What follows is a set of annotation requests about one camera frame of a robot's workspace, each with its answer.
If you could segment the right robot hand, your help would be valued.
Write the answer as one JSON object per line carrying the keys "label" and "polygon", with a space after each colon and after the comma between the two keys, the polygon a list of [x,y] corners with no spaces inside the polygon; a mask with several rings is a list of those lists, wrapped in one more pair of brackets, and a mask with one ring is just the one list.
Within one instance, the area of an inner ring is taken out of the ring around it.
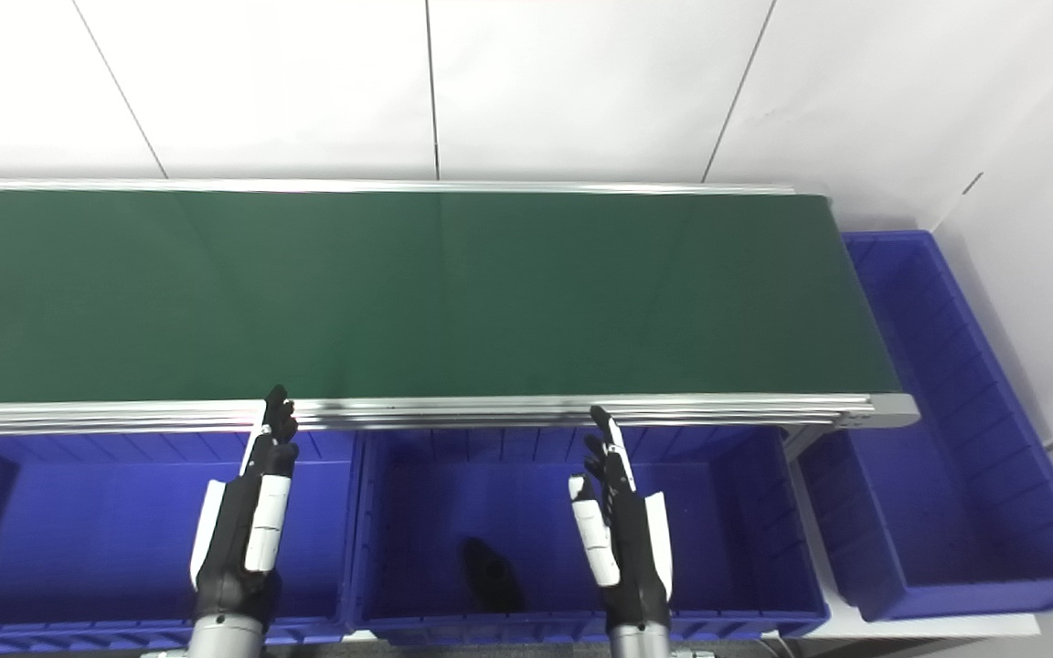
{"label": "right robot hand", "polygon": [[590,408],[584,471],[569,477],[569,504],[605,609],[605,629],[669,632],[673,555],[665,493],[636,487],[622,428]]}

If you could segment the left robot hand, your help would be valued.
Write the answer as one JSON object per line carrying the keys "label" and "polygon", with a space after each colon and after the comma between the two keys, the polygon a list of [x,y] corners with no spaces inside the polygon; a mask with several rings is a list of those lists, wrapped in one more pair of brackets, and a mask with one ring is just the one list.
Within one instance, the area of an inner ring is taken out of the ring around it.
{"label": "left robot hand", "polygon": [[276,569],[298,446],[287,387],[275,385],[252,425],[238,476],[208,482],[188,576],[194,621],[245,620],[266,632],[279,605]]}

